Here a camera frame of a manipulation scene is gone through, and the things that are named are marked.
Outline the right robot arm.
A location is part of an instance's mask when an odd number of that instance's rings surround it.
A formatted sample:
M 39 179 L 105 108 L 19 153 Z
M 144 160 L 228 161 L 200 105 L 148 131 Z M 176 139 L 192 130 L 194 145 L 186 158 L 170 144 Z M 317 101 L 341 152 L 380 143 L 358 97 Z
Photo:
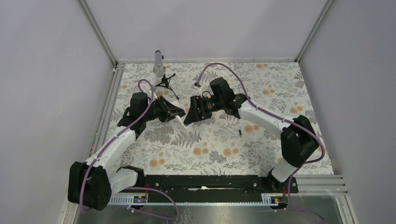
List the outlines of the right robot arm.
M 237 119 L 252 122 L 278 135 L 281 140 L 282 158 L 269 172 L 269 189 L 280 192 L 286 187 L 286 180 L 308 160 L 319 147 L 310 121 L 303 115 L 297 118 L 284 117 L 254 106 L 245 94 L 235 94 L 228 82 L 220 77 L 209 84 L 212 93 L 190 98 L 190 109 L 184 119 L 190 125 L 212 117 L 213 112 L 223 110 Z

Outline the white remote control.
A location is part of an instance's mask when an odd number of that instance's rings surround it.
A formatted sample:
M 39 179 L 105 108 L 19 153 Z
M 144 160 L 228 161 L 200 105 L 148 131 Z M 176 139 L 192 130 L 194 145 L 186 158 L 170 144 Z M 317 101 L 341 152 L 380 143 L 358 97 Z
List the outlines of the white remote control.
M 184 119 L 183 119 L 182 117 L 180 117 L 179 115 L 176 116 L 176 119 L 177 119 L 177 121 L 180 123 L 180 125 L 182 125 L 182 127 L 183 127 L 184 129 L 187 129 L 187 128 L 190 127 L 190 125 L 186 125 L 186 124 L 184 123 Z

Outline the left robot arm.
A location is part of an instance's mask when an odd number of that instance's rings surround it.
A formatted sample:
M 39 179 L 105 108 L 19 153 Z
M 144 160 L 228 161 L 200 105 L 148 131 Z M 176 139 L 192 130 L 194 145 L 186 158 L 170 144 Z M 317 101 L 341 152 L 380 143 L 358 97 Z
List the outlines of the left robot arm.
M 134 192 L 144 188 L 144 171 L 133 166 L 123 166 L 110 174 L 109 170 L 132 145 L 152 120 L 169 122 L 185 116 L 185 111 L 162 96 L 150 98 L 146 93 L 132 95 L 117 124 L 113 137 L 84 162 L 74 162 L 70 167 L 68 201 L 89 209 L 103 210 L 110 198 L 130 188 Z

